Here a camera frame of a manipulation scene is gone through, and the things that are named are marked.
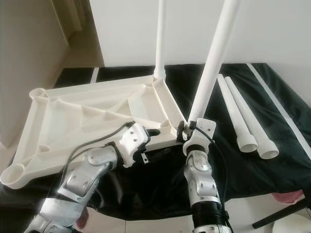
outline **floor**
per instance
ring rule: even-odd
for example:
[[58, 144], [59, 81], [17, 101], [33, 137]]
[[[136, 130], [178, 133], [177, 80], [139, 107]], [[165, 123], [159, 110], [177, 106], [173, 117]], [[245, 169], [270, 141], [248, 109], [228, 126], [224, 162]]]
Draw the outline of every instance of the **floor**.
[[[63, 67], [102, 67], [104, 65], [92, 23], [87, 25], [84, 31], [74, 33], [69, 43], [70, 51], [63, 61]], [[18, 141], [19, 136], [10, 148], [0, 146], [0, 171], [8, 165]], [[271, 233], [272, 224], [254, 230], [251, 228], [251, 223], [286, 207], [275, 201], [271, 195], [233, 199], [225, 205], [236, 233]], [[297, 213], [311, 219], [311, 212], [308, 213], [306, 209]], [[93, 209], [89, 209], [89, 214], [90, 217], [83, 233], [190, 233], [193, 230], [191, 216], [153, 221], [124, 221], [104, 216]]]

